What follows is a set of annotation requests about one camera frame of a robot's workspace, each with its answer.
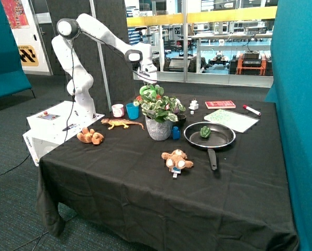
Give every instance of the black bowl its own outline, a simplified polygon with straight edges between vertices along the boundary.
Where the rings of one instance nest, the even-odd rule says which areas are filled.
[[[186,115],[184,115],[184,114],[177,114],[177,118],[178,118],[178,121],[173,122],[173,126],[174,127],[182,127],[183,124],[186,121]]]

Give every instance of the yellow sign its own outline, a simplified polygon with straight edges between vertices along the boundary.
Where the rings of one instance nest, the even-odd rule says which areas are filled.
[[[21,65],[22,66],[38,66],[39,61],[37,60],[35,50],[33,46],[21,45],[18,46]]]
[[[277,6],[188,13],[187,22],[197,23],[197,22],[274,19],[276,17],[276,12]],[[181,13],[172,15],[147,16],[147,17],[128,17],[127,27],[182,24],[183,21],[184,16]]]

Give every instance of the red poster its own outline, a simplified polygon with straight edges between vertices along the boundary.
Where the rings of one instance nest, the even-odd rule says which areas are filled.
[[[11,29],[29,28],[21,0],[1,0]]]

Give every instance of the white paper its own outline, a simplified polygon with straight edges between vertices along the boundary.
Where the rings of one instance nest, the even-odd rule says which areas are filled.
[[[259,119],[255,119],[237,112],[219,109],[204,117],[212,123],[222,124],[237,132],[245,132],[256,124]]]

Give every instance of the toy lizard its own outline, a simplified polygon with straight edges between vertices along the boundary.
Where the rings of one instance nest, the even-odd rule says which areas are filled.
[[[113,129],[113,127],[117,127],[117,126],[124,126],[124,129],[127,129],[129,127],[128,124],[139,124],[140,126],[142,126],[142,129],[144,129],[143,124],[141,124],[139,122],[130,121],[127,119],[102,119],[101,123],[102,124],[110,124],[111,127],[108,128],[109,130],[111,130],[111,129]]]

